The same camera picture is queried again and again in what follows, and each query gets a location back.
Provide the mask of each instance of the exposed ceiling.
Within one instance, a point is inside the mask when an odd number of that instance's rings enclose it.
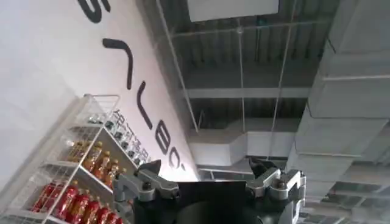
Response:
[[[177,108],[184,111],[179,115],[186,130],[226,129],[232,124],[245,130],[245,119],[273,119],[262,131],[276,131],[277,119],[301,119],[340,2],[279,0],[276,14],[192,23],[187,1],[137,0],[165,79],[172,89],[180,90],[172,97],[188,99],[190,109]],[[296,124],[289,131],[296,131]],[[353,163],[349,176],[340,177],[320,198],[320,205],[313,205],[325,212],[303,212],[303,222],[355,223],[349,217],[359,213],[356,209],[374,209],[379,215],[390,209],[390,150],[384,147],[389,135],[388,128],[384,130],[363,153],[374,162],[365,165],[371,171],[364,176],[370,178],[360,180],[354,173],[358,163]],[[286,158],[274,159],[281,166],[286,163]],[[203,180],[251,180],[246,164],[243,159],[229,167],[199,166],[199,173]],[[385,180],[375,183],[381,175]],[[343,218],[332,216],[335,211]],[[390,223],[390,217],[382,220]]]

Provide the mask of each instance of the robotic arm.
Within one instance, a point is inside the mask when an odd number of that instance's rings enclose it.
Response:
[[[176,183],[158,176],[161,161],[143,164],[134,175],[117,175],[115,209],[131,224],[296,224],[303,173],[283,173],[269,161],[250,165],[252,181]]]

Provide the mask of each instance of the bottle cap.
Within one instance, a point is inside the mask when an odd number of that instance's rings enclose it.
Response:
[[[103,142],[99,141],[95,143],[95,146],[101,148],[103,146]]]

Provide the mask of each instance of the white wire rack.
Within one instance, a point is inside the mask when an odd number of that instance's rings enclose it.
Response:
[[[104,127],[118,100],[119,96],[114,95],[85,95],[78,100],[58,128],[45,138],[41,163],[24,171],[29,172],[28,178],[19,180],[20,190],[0,214],[0,223],[66,223],[52,212],[72,180],[78,181],[78,189],[88,189],[93,197],[99,196],[102,205],[108,203],[112,208],[112,190],[82,162],[98,139],[103,150],[118,157],[121,167],[130,171],[137,168]]]

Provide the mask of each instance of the wall sign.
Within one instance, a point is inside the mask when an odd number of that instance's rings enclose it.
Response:
[[[81,9],[83,10],[85,16],[92,22],[92,23],[99,23],[102,20],[102,9],[98,2],[98,0],[92,0],[92,6],[94,9],[91,9],[90,6],[87,4],[86,0],[78,0]],[[108,2],[108,0],[102,1],[104,9],[106,11],[111,12],[111,5]],[[109,38],[103,38],[102,40],[103,46],[109,49],[122,49],[126,52],[126,55],[129,59],[128,62],[128,69],[127,69],[127,81],[126,81],[126,88],[128,90],[131,90],[132,88],[132,74],[133,74],[133,54],[129,46],[122,40],[114,40]],[[140,87],[138,88],[136,102],[138,109],[142,115],[142,117],[145,120],[146,125],[149,127],[150,131],[153,131],[153,124],[149,118],[148,113],[146,112],[145,108],[142,105],[141,102],[141,96],[144,92],[146,87],[146,82],[142,81]],[[128,128],[128,131],[131,131],[133,133],[132,129],[129,127],[129,124],[126,123],[125,128]],[[185,170],[185,165],[180,162],[180,155],[177,151],[177,149],[172,146],[171,144],[171,135],[169,134],[169,131],[164,123],[164,120],[159,120],[157,127],[155,129],[155,140],[157,144],[160,146],[160,150],[162,153],[168,157],[169,159],[169,166],[173,169],[183,169]]]

